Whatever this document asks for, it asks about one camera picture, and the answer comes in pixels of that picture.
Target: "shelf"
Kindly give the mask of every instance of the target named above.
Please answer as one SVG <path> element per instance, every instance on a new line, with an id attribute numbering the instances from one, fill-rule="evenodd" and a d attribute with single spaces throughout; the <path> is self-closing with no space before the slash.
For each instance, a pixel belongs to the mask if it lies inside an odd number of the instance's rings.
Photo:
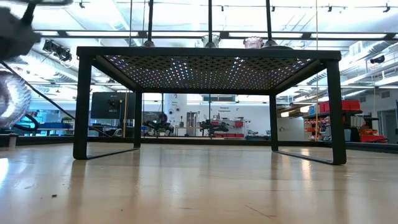
<path id="1" fill-rule="evenodd" d="M 350 115 L 354 115 L 354 114 L 360 114 L 360 113 L 362 113 L 362 111 L 347 111 L 347 110 L 343 110 L 343 114 L 350 114 Z M 326 113 L 318 113 L 318 117 L 319 118 L 323 118 L 323 117 L 326 117 L 326 116 L 329 116 L 330 115 L 330 112 L 326 112 Z M 315 115 L 315 114 L 311 114 L 311 115 L 308 115 L 308 116 L 304 116 L 303 118 L 304 119 L 310 119 L 310 118 L 316 118 L 317 116 Z"/>

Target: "ceiling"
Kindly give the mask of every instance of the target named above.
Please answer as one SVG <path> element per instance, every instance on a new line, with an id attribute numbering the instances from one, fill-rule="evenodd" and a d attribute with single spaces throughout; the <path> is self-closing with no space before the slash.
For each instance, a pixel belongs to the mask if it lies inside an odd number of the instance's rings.
<path id="1" fill-rule="evenodd" d="M 25 5 L 9 1 L 0 1 L 0 6 L 11 8 L 11 12 L 21 17 Z M 314 0 L 273 0 L 272 16 L 273 32 L 398 32 L 398 0 L 367 1 L 367 0 L 319 0 L 318 16 Z M 208 30 L 207 0 L 155 0 L 153 30 L 169 31 L 204 31 Z M 147 30 L 149 17 L 148 1 L 133 0 L 75 0 L 69 7 L 38 7 L 35 11 L 33 28 L 47 33 L 55 31 L 51 38 L 43 38 L 34 46 L 32 52 L 22 58 L 22 61 L 12 63 L 28 82 L 37 84 L 42 91 L 53 99 L 73 100 L 76 97 L 78 46 L 129 46 L 141 45 L 145 39 L 138 37 L 131 41 L 128 38 L 59 38 L 59 34 L 73 31 L 95 30 L 99 36 L 109 31 Z M 217 31 L 266 31 L 265 0 L 213 0 L 213 30 Z M 42 50 L 44 40 L 52 39 L 73 54 L 71 62 L 61 64 L 59 60 Z M 200 39 L 154 39 L 158 47 L 196 47 Z M 345 59 L 340 63 L 342 78 L 347 81 L 366 73 L 365 59 L 380 54 L 386 55 L 383 64 L 368 66 L 368 72 L 381 69 L 395 63 L 394 43 L 381 52 L 371 52 L 363 58 L 350 58 L 349 47 L 358 40 L 278 40 L 280 45 L 288 45 L 294 49 L 307 50 L 340 50 Z M 223 39 L 221 48 L 244 48 L 242 39 Z M 370 85 L 366 82 L 381 81 L 395 76 L 391 72 L 388 77 L 372 74 L 349 82 L 350 85 Z M 93 83 L 106 83 L 109 78 L 97 70 L 93 70 Z M 325 79 L 320 79 L 319 85 L 326 85 Z M 92 91 L 117 91 L 122 86 L 93 85 Z M 289 101 L 290 97 L 298 98 L 313 94 L 314 88 L 292 88 L 282 96 Z"/>

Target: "wooden floor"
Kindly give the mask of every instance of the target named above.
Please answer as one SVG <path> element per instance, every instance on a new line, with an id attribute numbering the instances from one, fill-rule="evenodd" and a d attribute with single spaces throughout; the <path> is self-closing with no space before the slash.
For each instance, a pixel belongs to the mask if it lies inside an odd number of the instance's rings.
<path id="1" fill-rule="evenodd" d="M 90 153 L 129 147 L 92 143 Z M 330 156 L 330 149 L 283 148 Z M 393 154 L 348 151 L 347 165 L 329 166 L 247 146 L 146 144 L 91 161 L 74 161 L 71 144 L 0 151 L 2 224 L 397 220 Z"/>

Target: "perforated metal tabletop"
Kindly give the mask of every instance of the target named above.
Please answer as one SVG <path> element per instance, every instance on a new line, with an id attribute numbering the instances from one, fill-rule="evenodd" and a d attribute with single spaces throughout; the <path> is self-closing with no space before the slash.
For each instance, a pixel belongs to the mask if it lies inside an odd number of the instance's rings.
<path id="1" fill-rule="evenodd" d="M 130 90 L 156 93 L 280 93 L 341 60 L 339 51 L 78 47 L 80 57 Z"/>

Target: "black metal table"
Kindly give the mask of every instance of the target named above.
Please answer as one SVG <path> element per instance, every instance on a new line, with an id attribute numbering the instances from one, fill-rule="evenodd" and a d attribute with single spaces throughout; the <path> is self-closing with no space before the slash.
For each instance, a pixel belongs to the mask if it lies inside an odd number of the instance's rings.
<path id="1" fill-rule="evenodd" d="M 86 155 L 87 138 L 78 138 L 87 136 L 91 66 L 94 66 L 136 92 L 134 148 L 131 150 L 141 146 L 143 93 L 269 95 L 273 152 L 333 165 L 346 162 L 339 51 L 78 47 L 77 54 L 80 61 L 73 145 L 75 159 L 94 158 Z M 276 95 L 324 69 L 328 74 L 333 160 L 279 151 Z"/>

